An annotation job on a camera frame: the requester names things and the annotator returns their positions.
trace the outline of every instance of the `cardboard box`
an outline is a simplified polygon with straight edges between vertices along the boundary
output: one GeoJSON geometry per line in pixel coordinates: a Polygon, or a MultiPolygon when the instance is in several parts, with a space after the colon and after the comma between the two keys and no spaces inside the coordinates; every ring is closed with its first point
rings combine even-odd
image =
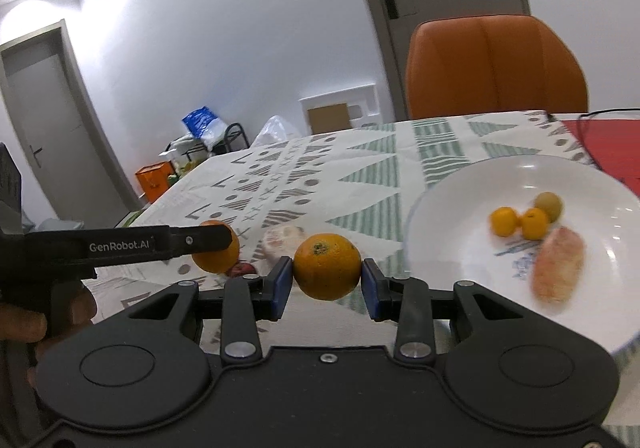
{"type": "Polygon", "coordinates": [[[349,109],[345,103],[310,108],[306,113],[313,134],[326,134],[353,128],[349,109]]]}

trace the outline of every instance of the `red mat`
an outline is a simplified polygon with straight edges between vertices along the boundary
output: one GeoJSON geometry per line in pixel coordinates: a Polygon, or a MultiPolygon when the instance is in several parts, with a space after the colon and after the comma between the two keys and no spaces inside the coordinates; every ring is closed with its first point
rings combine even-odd
{"type": "MultiPolygon", "coordinates": [[[[577,138],[577,121],[563,121],[577,138]]],[[[582,120],[583,145],[610,176],[640,197],[640,120],[582,120]]]]}

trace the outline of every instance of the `small yellow fruit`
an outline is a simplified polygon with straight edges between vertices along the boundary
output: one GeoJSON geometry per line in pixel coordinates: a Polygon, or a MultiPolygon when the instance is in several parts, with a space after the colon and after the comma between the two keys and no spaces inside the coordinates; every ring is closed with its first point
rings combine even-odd
{"type": "Polygon", "coordinates": [[[522,236],[527,240],[542,240],[549,229],[549,217],[540,208],[529,208],[522,214],[522,236]]]}
{"type": "Polygon", "coordinates": [[[542,192],[533,202],[549,217],[549,222],[556,222],[562,213],[562,199],[553,192],[542,192]]]}
{"type": "Polygon", "coordinates": [[[498,237],[509,237],[513,235],[520,225],[520,218],[516,210],[503,206],[489,215],[489,223],[491,224],[491,231],[498,237]]]}

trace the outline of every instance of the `black cable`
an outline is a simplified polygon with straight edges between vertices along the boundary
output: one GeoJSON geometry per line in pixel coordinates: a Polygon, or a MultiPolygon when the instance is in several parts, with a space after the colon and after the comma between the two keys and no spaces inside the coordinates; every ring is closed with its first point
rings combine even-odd
{"type": "Polygon", "coordinates": [[[580,116],[578,116],[578,121],[575,127],[576,133],[577,133],[576,137],[578,139],[578,142],[580,142],[580,144],[584,148],[584,151],[589,155],[589,157],[591,157],[591,160],[593,161],[594,165],[596,165],[596,168],[598,170],[603,170],[603,168],[602,168],[602,165],[598,162],[598,160],[595,157],[593,157],[593,154],[589,152],[587,144],[584,141],[584,133],[582,132],[582,122],[586,118],[589,118],[589,121],[591,121],[591,118],[593,116],[597,116],[598,114],[606,114],[608,112],[631,112],[631,111],[640,113],[640,108],[606,108],[605,110],[595,110],[593,112],[589,112],[588,114],[581,114],[580,116]]]}

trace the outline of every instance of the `doorframe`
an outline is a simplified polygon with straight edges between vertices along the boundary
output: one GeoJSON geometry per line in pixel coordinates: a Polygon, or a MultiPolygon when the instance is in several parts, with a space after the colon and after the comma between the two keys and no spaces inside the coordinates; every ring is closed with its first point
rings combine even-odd
{"type": "Polygon", "coordinates": [[[82,78],[82,73],[80,72],[80,67],[78,66],[73,47],[71,45],[71,39],[69,38],[69,33],[66,28],[65,19],[61,19],[55,24],[47,25],[47,27],[37,29],[36,31],[32,31],[24,36],[15,38],[14,40],[0,45],[0,91],[4,97],[4,104],[6,106],[7,113],[9,114],[9,118],[11,119],[12,127],[18,137],[18,141],[20,142],[29,166],[40,185],[43,186],[42,181],[39,179],[40,169],[38,168],[36,160],[33,157],[33,154],[29,154],[27,152],[29,145],[26,135],[21,125],[15,124],[17,118],[15,117],[15,109],[13,107],[15,107],[16,100],[14,99],[14,93],[9,86],[9,81],[4,70],[4,55],[9,50],[20,50],[21,48],[38,43],[38,41],[44,40],[50,35],[55,35],[56,33],[62,40],[62,67],[65,72],[66,80],[69,83],[74,103],[76,104],[76,108],[80,114],[82,124],[84,124],[84,128],[89,135],[89,139],[94,146],[94,150],[96,151],[102,166],[106,170],[107,175],[113,182],[116,192],[122,199],[125,208],[130,212],[137,211],[142,208],[142,203],[129,183],[127,176],[124,173],[120,162],[116,158],[106,134],[104,133],[104,129],[100,124],[100,120],[98,119],[98,115],[84,84],[84,79],[82,78]]]}
{"type": "MultiPolygon", "coordinates": [[[[384,63],[386,78],[389,83],[389,91],[391,92],[391,101],[393,102],[396,121],[404,121],[408,119],[408,104],[406,102],[406,94],[404,92],[404,72],[398,68],[398,60],[394,51],[391,28],[385,14],[384,0],[366,0],[369,5],[369,11],[373,19],[373,25],[378,35],[378,43],[380,44],[380,52],[382,53],[382,61],[384,63]]],[[[529,0],[521,0],[523,12],[531,14],[529,0]]]]}
{"type": "Polygon", "coordinates": [[[404,73],[398,68],[396,52],[391,41],[391,30],[386,20],[383,0],[366,0],[373,19],[373,25],[378,35],[378,44],[382,53],[382,61],[386,72],[386,81],[389,84],[391,102],[393,103],[396,121],[408,119],[406,98],[404,95],[404,73]]]}

